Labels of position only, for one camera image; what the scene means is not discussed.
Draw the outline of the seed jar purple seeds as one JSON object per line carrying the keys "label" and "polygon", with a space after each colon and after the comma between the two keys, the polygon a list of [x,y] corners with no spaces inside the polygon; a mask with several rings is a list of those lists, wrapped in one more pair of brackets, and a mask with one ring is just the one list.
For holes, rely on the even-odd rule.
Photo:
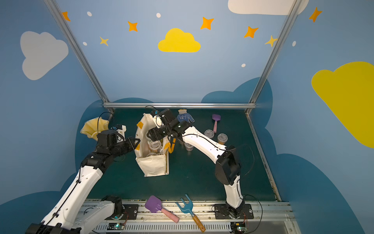
{"label": "seed jar purple seeds", "polygon": [[189,152],[192,151],[192,150],[194,149],[194,146],[191,145],[191,144],[189,144],[189,143],[186,143],[186,142],[185,142],[184,145],[185,145],[186,150],[189,151]]}

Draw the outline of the white canvas bag yellow handles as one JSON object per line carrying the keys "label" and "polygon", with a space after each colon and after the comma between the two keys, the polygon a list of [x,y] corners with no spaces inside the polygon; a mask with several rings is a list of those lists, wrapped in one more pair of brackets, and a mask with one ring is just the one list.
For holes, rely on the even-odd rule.
{"label": "white canvas bag yellow handles", "polygon": [[167,137],[160,140],[151,140],[147,133],[149,130],[161,125],[161,121],[156,124],[151,114],[143,114],[142,119],[137,124],[136,138],[140,143],[135,149],[136,162],[145,177],[166,176],[169,174],[169,152],[171,144]]}

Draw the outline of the seed jar pink seeds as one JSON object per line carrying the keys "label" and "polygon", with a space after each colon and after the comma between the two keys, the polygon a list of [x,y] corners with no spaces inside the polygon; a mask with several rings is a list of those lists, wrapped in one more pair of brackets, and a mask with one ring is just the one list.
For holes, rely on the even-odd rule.
{"label": "seed jar pink seeds", "polygon": [[204,135],[207,136],[208,138],[212,139],[214,137],[215,133],[214,133],[213,130],[207,129],[207,130],[205,130]]}

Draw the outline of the seed jar clear lid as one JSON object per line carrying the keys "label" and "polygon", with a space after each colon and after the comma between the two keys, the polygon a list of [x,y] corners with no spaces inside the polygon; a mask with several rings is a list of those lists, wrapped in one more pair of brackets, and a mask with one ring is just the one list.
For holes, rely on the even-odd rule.
{"label": "seed jar clear lid", "polygon": [[217,136],[217,141],[218,141],[219,144],[225,145],[228,141],[228,136],[224,133],[220,133]]}

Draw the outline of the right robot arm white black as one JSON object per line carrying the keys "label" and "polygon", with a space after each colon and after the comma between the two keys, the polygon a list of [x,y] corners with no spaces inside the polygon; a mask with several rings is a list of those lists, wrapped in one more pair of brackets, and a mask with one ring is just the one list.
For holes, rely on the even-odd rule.
{"label": "right robot arm white black", "polygon": [[227,147],[215,142],[186,121],[154,127],[147,132],[147,137],[153,141],[163,137],[179,139],[208,156],[215,164],[216,178],[224,185],[228,215],[240,217],[245,199],[240,185],[241,162],[234,146]]}

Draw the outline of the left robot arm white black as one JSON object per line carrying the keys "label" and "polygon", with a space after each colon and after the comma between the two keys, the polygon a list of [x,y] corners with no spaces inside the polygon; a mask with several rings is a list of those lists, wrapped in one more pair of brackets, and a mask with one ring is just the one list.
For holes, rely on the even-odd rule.
{"label": "left robot arm white black", "polygon": [[119,220],[124,215],[120,197],[106,196],[100,203],[78,218],[80,208],[88,194],[116,157],[132,152],[137,148],[140,139],[129,137],[105,146],[98,144],[82,162],[75,180],[55,207],[39,224],[32,223],[27,234],[89,234],[105,219]]}

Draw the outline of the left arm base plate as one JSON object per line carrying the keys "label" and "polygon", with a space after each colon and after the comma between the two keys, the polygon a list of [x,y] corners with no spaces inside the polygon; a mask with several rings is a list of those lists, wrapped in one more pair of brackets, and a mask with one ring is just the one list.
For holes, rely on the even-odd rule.
{"label": "left arm base plate", "polygon": [[138,214],[138,209],[139,205],[138,204],[123,204],[123,213],[120,214],[119,216],[115,217],[108,217],[106,220],[121,220],[121,221],[126,221],[126,220],[136,220],[137,219],[137,214]]}

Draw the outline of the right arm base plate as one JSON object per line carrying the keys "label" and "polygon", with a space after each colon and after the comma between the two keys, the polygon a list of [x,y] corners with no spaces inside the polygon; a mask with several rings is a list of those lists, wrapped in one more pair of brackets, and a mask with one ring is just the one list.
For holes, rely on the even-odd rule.
{"label": "right arm base plate", "polygon": [[216,219],[254,219],[254,212],[250,204],[244,204],[239,213],[230,211],[226,204],[214,204],[212,211]]}

